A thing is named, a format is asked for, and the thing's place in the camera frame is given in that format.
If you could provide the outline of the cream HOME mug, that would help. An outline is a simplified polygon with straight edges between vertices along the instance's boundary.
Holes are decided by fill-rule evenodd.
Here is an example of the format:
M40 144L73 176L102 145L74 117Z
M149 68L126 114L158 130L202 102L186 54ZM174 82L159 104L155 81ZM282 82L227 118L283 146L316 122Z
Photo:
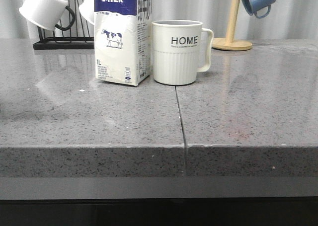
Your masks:
M211 66L214 32L193 20L157 20L152 22L154 80L167 85L187 85L197 73ZM201 34L207 33L205 62L199 66Z

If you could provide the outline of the whole milk carton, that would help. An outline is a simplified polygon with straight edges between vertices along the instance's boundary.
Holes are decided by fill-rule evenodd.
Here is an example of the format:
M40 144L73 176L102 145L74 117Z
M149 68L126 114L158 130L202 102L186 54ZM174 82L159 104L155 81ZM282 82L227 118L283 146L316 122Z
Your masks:
M150 75L152 0L94 0L95 77L138 86Z

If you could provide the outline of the wooden mug tree stand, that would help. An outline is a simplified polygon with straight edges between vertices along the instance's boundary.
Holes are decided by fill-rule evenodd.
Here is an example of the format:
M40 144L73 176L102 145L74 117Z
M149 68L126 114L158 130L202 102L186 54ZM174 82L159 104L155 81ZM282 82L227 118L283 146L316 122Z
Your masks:
M212 47L226 51L246 51L252 48L252 43L246 40L235 40L240 0L232 0L228 17L227 31L224 38L214 38Z

